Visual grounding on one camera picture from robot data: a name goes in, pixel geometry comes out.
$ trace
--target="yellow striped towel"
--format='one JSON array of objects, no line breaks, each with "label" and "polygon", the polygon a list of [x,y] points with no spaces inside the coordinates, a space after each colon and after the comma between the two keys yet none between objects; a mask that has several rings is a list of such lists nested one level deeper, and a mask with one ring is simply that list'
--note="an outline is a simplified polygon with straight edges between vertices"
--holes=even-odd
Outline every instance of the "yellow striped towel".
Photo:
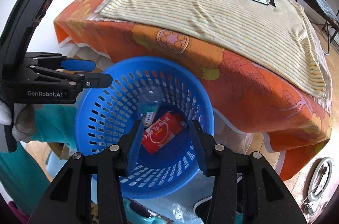
[{"label": "yellow striped towel", "polygon": [[276,0],[112,0],[106,18],[175,30],[232,50],[323,99],[326,84],[303,7]]}]

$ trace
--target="plastic bottle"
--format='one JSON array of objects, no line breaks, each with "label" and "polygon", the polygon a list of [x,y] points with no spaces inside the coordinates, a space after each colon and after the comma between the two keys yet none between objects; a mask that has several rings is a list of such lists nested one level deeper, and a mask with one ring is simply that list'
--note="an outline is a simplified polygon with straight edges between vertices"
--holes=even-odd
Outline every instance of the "plastic bottle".
[{"label": "plastic bottle", "polygon": [[139,94],[139,114],[144,127],[149,127],[157,114],[161,103],[161,93],[154,86],[145,86]]}]

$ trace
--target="plastic bag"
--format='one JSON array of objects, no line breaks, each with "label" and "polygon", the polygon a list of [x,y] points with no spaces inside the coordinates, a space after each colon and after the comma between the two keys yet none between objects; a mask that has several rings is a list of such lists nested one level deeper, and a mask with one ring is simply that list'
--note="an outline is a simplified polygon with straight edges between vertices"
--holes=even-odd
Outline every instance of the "plastic bag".
[{"label": "plastic bag", "polygon": [[254,134],[238,133],[231,129],[215,111],[214,113],[214,139],[237,153],[245,154],[249,149]]}]

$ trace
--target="black cable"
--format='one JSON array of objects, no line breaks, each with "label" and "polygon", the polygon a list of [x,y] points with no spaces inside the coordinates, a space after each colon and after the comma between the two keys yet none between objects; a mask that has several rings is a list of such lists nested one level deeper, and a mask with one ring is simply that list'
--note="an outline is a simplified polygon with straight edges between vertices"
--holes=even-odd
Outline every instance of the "black cable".
[{"label": "black cable", "polygon": [[17,0],[16,3],[14,4],[14,7],[13,7],[11,13],[10,13],[10,16],[8,17],[8,20],[7,20],[6,24],[5,24],[3,32],[2,32],[2,34],[0,36],[0,48],[1,48],[2,44],[4,43],[6,37],[7,37],[8,30],[10,28],[9,25],[13,24],[13,21],[14,21],[14,19],[16,17],[16,14],[19,11],[19,8],[20,8],[22,3],[23,3],[23,0]]}]

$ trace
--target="metal bolt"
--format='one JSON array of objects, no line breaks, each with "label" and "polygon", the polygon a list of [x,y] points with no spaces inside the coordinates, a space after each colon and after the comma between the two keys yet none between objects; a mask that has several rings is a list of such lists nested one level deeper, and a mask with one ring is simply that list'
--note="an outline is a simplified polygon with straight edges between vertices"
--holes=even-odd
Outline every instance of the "metal bolt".
[{"label": "metal bolt", "polygon": [[262,154],[258,151],[253,152],[252,156],[256,159],[260,159],[262,157]]},{"label": "metal bolt", "polygon": [[75,160],[78,160],[81,158],[81,153],[80,152],[76,152],[72,155],[72,158],[75,159]]},{"label": "metal bolt", "polygon": [[214,146],[214,148],[217,150],[217,151],[223,151],[225,149],[225,147],[223,145],[220,145],[220,144],[216,144]]},{"label": "metal bolt", "polygon": [[119,146],[118,145],[111,145],[110,146],[110,151],[118,151],[119,150]]}]

